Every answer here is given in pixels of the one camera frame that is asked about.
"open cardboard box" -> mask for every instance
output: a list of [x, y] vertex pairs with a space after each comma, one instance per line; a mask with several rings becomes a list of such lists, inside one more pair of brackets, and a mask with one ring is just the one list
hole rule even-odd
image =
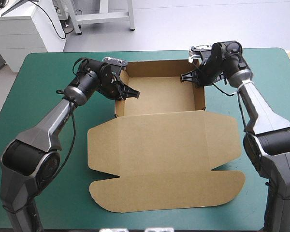
[[215, 206], [242, 189], [242, 172], [212, 171], [241, 155], [237, 122], [204, 111], [203, 87], [180, 83], [179, 76], [192, 69], [187, 60], [163, 60], [130, 62], [122, 71], [139, 99], [116, 102], [117, 118], [88, 131], [89, 167], [120, 177], [91, 183], [101, 207]]

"silver arm segment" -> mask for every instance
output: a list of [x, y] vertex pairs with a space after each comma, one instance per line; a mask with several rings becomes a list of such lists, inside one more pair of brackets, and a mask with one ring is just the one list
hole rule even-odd
[[240, 88], [241, 97], [247, 109], [250, 121], [246, 130], [255, 135], [290, 127], [290, 122], [273, 112], [255, 85], [251, 70], [241, 70], [228, 80], [232, 87]]
[[70, 102], [62, 99], [35, 127], [20, 132], [16, 139], [45, 152], [62, 150], [58, 135], [70, 113]]

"cabinet drawer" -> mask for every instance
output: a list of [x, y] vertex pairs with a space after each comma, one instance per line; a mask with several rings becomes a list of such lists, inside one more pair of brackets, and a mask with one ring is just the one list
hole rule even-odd
[[38, 34], [32, 19], [0, 20], [0, 35]]
[[45, 47], [38, 34], [0, 35], [0, 49]]
[[46, 48], [0, 49], [1, 56], [13, 72], [18, 72], [26, 55], [35, 52], [47, 52]]

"desk leg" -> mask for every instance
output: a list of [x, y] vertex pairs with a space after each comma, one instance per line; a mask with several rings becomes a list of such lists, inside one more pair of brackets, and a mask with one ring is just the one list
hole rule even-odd
[[129, 12], [129, 20], [130, 20], [130, 30], [135, 30], [132, 0], [127, 0], [127, 2], [128, 2], [128, 12]]
[[77, 12], [76, 12], [76, 9], [75, 9], [75, 5], [74, 5], [74, 2], [73, 0], [66, 0], [66, 5], [67, 5], [67, 8], [68, 8], [68, 11], [69, 11], [69, 14], [70, 14], [70, 17], [71, 17], [71, 21], [73, 23], [73, 26], [74, 26], [74, 30], [76, 32], [76, 34], [78, 35], [81, 35], [82, 32], [78, 26], [78, 23], [77, 23], [77, 20], [76, 20], [76, 15], [77, 15]]

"box lid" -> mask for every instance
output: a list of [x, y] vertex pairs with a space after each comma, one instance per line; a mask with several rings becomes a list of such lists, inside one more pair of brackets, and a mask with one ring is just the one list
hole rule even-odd
[[237, 122], [187, 111], [122, 116], [88, 131], [88, 165], [120, 176], [89, 191], [113, 212], [214, 206], [243, 187], [240, 171], [212, 171], [241, 155]]

